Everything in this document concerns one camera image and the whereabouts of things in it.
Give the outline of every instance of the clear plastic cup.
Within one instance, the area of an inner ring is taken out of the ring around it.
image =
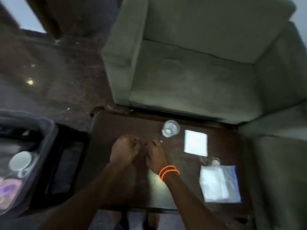
[[[174,120],[168,120],[165,122],[163,129],[162,129],[162,135],[165,137],[171,137],[174,135],[177,135],[180,131],[179,124]]]

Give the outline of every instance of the white wall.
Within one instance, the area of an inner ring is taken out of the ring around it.
[[[19,27],[25,30],[46,33],[40,21],[29,7],[26,0],[0,0],[7,11],[18,23]]]
[[[291,18],[307,46],[307,0],[292,0],[296,4],[296,12]]]

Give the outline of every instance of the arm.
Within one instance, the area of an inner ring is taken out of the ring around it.
[[[54,210],[37,230],[87,230],[99,207],[107,202],[114,180],[129,165],[140,150],[139,139],[121,136],[113,145],[110,162],[86,188]]]
[[[171,165],[168,154],[164,151],[158,140],[147,143],[147,166],[155,173],[166,166]],[[173,200],[179,210],[183,223],[187,230],[227,230],[226,225],[216,217],[184,184],[177,172],[168,172],[163,178],[169,188]]]

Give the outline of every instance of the green sofa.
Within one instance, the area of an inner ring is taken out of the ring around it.
[[[238,124],[307,97],[290,0],[123,0],[102,57],[116,104]]]
[[[239,127],[257,229],[307,228],[307,102]]]

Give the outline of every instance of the white paper napkin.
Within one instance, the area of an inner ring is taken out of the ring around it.
[[[185,152],[208,156],[207,135],[201,132],[185,130]]]

